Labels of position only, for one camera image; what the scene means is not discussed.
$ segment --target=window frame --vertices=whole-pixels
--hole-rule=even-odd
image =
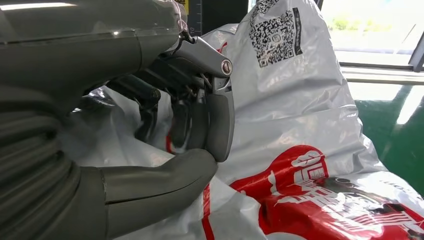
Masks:
[[[324,0],[314,0],[319,10],[323,7]],[[421,72],[424,64],[424,32],[421,35],[412,55],[409,59],[408,65],[388,65],[388,64],[372,64],[372,63],[358,63],[358,62],[339,62],[343,67],[360,67],[360,68],[380,68],[380,69],[396,69],[408,70],[416,73]]]

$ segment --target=screw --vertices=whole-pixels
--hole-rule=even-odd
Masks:
[[[230,75],[233,72],[233,65],[231,64],[230,60],[225,59],[222,61],[221,70],[225,75]]]

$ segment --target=plastic wrapping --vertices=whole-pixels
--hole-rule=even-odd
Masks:
[[[387,172],[362,134],[315,3],[262,0],[235,28],[203,37],[233,63],[236,122],[228,160],[184,212],[119,239],[424,239],[423,198]],[[158,128],[166,128],[169,102],[161,104]],[[110,113],[131,112],[130,100],[117,105]],[[97,141],[116,140],[116,126],[97,130]],[[166,134],[156,131],[163,141],[152,144],[165,149]],[[132,144],[105,144],[125,157],[111,159],[102,148],[97,165],[154,165],[159,153],[166,161],[165,152]],[[125,160],[133,154],[141,154],[139,162]]]

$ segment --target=plastic bag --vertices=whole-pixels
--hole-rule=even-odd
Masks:
[[[233,62],[236,121],[228,160],[184,212],[119,240],[424,239],[424,201],[387,172],[362,134],[315,3],[261,0],[235,29],[203,36]],[[126,101],[104,121],[131,119]],[[169,101],[162,104],[169,110]],[[165,123],[171,116],[163,113]],[[99,129],[93,134],[103,142]],[[165,149],[166,134],[157,131],[163,141],[153,144]],[[156,166],[154,156],[170,157],[140,142],[119,147],[125,156],[114,159],[97,149],[104,165]],[[136,154],[147,160],[126,160]]]

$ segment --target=qr code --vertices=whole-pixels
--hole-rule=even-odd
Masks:
[[[287,10],[276,17],[253,26],[249,37],[261,68],[295,55],[300,49],[301,23],[297,8]]]
[[[253,27],[255,18],[259,14],[266,14],[279,0],[259,0],[253,7],[252,14],[250,15],[250,26]]]

